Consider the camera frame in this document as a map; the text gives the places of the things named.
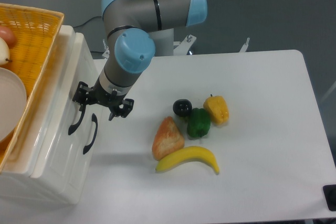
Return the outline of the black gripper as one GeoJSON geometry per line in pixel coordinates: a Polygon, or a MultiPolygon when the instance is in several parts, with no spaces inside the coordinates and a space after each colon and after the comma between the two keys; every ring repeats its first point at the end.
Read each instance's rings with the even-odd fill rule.
{"type": "Polygon", "coordinates": [[[86,105],[98,104],[110,110],[109,121],[114,118],[126,118],[133,110],[134,100],[124,99],[129,87],[120,87],[106,78],[98,78],[93,87],[80,81],[73,96],[73,102],[80,104],[79,111],[84,111],[86,105]]]}

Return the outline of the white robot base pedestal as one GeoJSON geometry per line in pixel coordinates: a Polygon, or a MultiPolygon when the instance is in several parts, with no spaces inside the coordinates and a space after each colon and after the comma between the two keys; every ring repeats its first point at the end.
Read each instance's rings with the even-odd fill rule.
{"type": "Polygon", "coordinates": [[[172,56],[174,50],[174,29],[166,29],[149,33],[155,44],[155,56],[172,56]]]}

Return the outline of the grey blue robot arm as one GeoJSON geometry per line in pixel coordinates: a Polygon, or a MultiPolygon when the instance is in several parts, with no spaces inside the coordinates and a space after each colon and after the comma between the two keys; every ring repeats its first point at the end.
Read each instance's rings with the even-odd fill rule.
{"type": "Polygon", "coordinates": [[[73,101],[82,112],[98,104],[124,118],[134,104],[127,93],[155,55],[150,33],[204,22],[207,0],[101,0],[101,17],[109,58],[94,86],[79,82],[73,101]]]}

